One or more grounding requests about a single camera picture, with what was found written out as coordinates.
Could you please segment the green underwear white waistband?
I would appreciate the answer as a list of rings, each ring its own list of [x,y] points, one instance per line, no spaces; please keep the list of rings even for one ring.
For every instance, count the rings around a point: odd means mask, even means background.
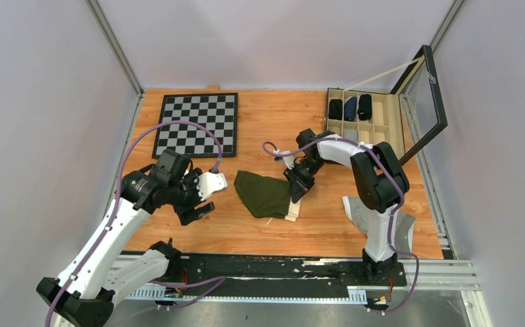
[[[287,181],[239,170],[234,180],[238,197],[255,218],[296,221],[300,203],[292,200]]]

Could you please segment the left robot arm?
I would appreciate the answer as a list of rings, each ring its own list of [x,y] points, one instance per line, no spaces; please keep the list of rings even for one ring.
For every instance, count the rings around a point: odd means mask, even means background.
[[[191,158],[165,150],[157,163],[126,174],[103,221],[79,254],[57,277],[44,277],[37,293],[74,326],[104,326],[114,308],[144,284],[181,276],[181,252],[171,241],[158,241],[140,257],[112,271],[112,265],[136,230],[163,205],[181,225],[214,210],[207,199],[227,188],[225,175],[202,171]]]

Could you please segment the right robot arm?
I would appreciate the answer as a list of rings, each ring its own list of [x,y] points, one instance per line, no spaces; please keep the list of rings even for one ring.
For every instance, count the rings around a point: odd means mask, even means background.
[[[299,160],[285,159],[284,175],[293,201],[305,196],[315,184],[315,175],[327,163],[351,168],[358,197],[366,208],[367,242],[362,252],[362,274],[371,284],[388,278],[398,263],[394,246],[396,213],[404,202],[409,182],[387,142],[364,144],[326,131],[301,131],[296,138]]]

